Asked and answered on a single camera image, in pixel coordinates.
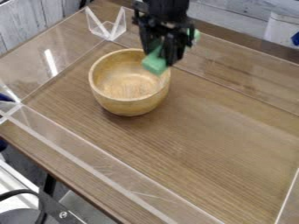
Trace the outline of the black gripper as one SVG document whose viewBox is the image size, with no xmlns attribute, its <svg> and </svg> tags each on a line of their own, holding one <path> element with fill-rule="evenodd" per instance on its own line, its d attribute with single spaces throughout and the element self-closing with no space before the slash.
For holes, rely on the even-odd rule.
<svg viewBox="0 0 299 224">
<path fill-rule="evenodd" d="M 171 67 L 183 59 L 184 50 L 192 47 L 193 22 L 187 16 L 189 0 L 132 0 L 133 24 L 139 26 L 144 54 L 161 44 L 159 26 L 171 29 L 163 41 L 161 56 Z"/>
</svg>

